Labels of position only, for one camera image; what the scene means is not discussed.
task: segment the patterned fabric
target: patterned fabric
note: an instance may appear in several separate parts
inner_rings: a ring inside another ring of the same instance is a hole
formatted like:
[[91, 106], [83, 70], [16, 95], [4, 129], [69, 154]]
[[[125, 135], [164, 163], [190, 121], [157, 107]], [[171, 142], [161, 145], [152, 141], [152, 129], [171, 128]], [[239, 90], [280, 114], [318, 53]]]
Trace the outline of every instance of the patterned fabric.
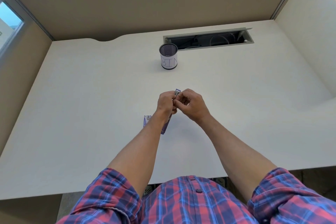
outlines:
[[163, 183], [141, 200], [122, 174], [105, 169], [58, 222], [79, 223], [336, 223], [336, 203], [282, 168], [261, 181], [247, 207], [220, 185], [196, 176]]

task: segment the rolled-up sleeve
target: rolled-up sleeve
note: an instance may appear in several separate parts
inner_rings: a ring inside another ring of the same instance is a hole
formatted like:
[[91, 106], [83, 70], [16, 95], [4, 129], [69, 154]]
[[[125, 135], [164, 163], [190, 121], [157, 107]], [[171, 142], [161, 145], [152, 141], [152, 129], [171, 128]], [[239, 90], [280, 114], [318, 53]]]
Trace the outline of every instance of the rolled-up sleeve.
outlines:
[[122, 174], [107, 168], [57, 224], [138, 223], [140, 214], [141, 199], [135, 189]]
[[248, 209], [260, 223], [336, 223], [336, 203], [283, 168], [266, 175], [254, 190]]

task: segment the white desk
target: white desk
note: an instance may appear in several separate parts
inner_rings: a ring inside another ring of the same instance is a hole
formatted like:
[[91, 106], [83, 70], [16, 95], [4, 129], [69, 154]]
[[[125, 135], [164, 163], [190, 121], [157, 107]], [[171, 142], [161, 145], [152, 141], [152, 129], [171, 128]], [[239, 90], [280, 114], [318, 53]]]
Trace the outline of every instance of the white desk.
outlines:
[[[254, 44], [183, 51], [176, 69], [161, 67], [164, 35], [241, 27], [252, 27]], [[85, 190], [175, 88], [202, 94], [218, 121], [278, 166], [336, 165], [336, 101], [274, 21], [58, 41], [0, 158], [0, 199]], [[226, 175], [205, 133], [178, 112], [150, 182], [191, 174]]]

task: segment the white paper label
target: white paper label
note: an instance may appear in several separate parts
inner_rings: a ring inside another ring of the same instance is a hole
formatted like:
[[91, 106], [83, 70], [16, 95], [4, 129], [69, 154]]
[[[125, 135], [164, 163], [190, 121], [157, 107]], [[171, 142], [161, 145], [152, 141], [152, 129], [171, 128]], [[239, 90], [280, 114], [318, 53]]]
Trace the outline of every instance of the white paper label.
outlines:
[[171, 57], [165, 57], [161, 55], [161, 65], [165, 69], [173, 69], [177, 66], [177, 53]]

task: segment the person's left arm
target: person's left arm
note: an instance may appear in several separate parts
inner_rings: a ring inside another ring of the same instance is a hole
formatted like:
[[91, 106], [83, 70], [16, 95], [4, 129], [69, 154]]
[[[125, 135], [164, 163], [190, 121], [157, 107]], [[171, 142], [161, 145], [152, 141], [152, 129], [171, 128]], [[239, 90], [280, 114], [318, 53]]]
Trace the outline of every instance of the person's left arm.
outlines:
[[70, 215], [57, 224], [137, 223], [141, 197], [152, 176], [163, 125], [173, 107], [174, 91], [164, 92], [157, 110], [140, 131], [87, 187]]

